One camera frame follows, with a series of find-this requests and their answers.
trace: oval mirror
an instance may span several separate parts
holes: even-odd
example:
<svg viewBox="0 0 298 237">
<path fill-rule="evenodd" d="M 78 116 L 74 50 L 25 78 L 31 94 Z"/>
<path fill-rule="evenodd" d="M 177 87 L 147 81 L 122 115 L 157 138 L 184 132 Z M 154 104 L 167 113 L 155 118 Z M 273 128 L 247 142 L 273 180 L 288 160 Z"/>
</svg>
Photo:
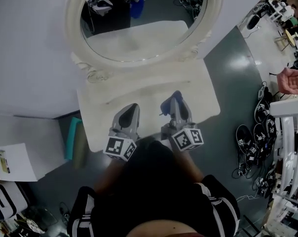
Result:
<svg viewBox="0 0 298 237">
<path fill-rule="evenodd" d="M 81 32 L 103 58 L 144 61 L 183 42 L 206 8 L 207 0 L 85 0 Z"/>
</svg>

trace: gray floor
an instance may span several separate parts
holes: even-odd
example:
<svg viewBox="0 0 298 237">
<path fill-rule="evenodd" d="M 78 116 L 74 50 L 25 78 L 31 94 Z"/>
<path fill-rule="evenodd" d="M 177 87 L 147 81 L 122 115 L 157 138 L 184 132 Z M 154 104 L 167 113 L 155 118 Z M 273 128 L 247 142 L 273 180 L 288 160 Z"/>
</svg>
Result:
<svg viewBox="0 0 298 237">
<path fill-rule="evenodd" d="M 212 79 L 221 113 L 199 124 L 205 144 L 191 153 L 195 163 L 205 174 L 213 174 L 236 198 L 255 195 L 251 179 L 232 179 L 237 167 L 235 130 L 240 124 L 254 126 L 253 110 L 257 104 L 257 92 L 261 78 L 251 53 L 239 30 L 234 28 L 205 58 Z M 60 120 L 64 139 L 70 118 Z M 59 203 L 72 207 L 81 186 L 93 186 L 105 169 L 103 154 L 88 154 L 85 168 L 75 170 L 71 162 L 55 169 L 36 183 L 30 183 L 38 203 L 46 206 L 60 218 Z M 265 214 L 267 200 L 263 198 L 239 202 L 242 214 L 253 222 Z M 247 227 L 243 220 L 241 226 Z M 55 237 L 65 232 L 62 222 L 54 225 L 47 236 Z"/>
</svg>

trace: white vanity table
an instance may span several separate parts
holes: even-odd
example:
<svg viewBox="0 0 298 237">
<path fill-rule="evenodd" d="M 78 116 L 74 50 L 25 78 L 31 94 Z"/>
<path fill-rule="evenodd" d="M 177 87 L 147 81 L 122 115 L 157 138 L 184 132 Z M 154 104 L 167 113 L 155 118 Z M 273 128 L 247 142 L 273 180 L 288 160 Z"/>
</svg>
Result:
<svg viewBox="0 0 298 237">
<path fill-rule="evenodd" d="M 75 62 L 88 72 L 89 80 L 77 95 L 91 151 L 103 149 L 114 115 L 132 103 L 140 107 L 139 136 L 159 133 L 170 121 L 160 116 L 160 105 L 176 90 L 181 91 L 194 122 L 220 113 L 205 63 L 195 58 L 196 45 L 209 37 L 223 0 L 199 0 L 199 15 L 191 22 L 187 18 L 185 22 L 180 13 L 177 21 L 169 20 L 165 12 L 163 21 L 153 15 L 146 18 L 151 23 L 133 27 L 126 27 L 130 17 L 115 18 L 116 13 L 126 14 L 125 2 L 106 0 L 113 6 L 99 15 L 95 10 L 99 4 L 91 1 L 68 0 L 66 11 L 66 33 Z M 90 10 L 90 17 L 83 18 L 78 7 L 82 13 Z M 150 9 L 146 2 L 145 9 Z M 104 32 L 107 27 L 115 30 Z M 98 75 L 106 80 L 98 80 Z"/>
</svg>

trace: white mirror frame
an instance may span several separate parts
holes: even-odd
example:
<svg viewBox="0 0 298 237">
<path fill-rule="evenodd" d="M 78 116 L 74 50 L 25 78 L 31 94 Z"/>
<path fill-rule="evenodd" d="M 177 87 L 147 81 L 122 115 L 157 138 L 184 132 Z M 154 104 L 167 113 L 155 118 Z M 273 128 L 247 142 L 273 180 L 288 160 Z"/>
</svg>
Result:
<svg viewBox="0 0 298 237">
<path fill-rule="evenodd" d="M 85 0 L 68 0 L 66 4 L 66 38 L 72 51 L 80 60 L 94 68 L 117 71 L 128 68 L 146 67 L 161 61 L 169 61 L 198 44 L 212 29 L 220 13 L 223 0 L 207 0 L 204 15 L 198 16 L 194 24 L 180 39 L 180 43 L 173 49 L 146 60 L 132 62 L 114 61 L 97 54 L 91 49 L 82 35 L 80 25 L 81 11 L 84 3 Z"/>
</svg>

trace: white paper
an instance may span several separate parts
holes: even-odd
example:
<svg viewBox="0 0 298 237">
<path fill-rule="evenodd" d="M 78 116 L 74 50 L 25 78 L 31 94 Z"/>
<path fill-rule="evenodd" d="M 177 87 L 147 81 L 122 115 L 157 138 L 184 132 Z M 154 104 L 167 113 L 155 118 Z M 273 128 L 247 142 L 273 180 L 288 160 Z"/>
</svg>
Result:
<svg viewBox="0 0 298 237">
<path fill-rule="evenodd" d="M 25 143 L 0 147 L 0 180 L 37 181 Z"/>
</svg>

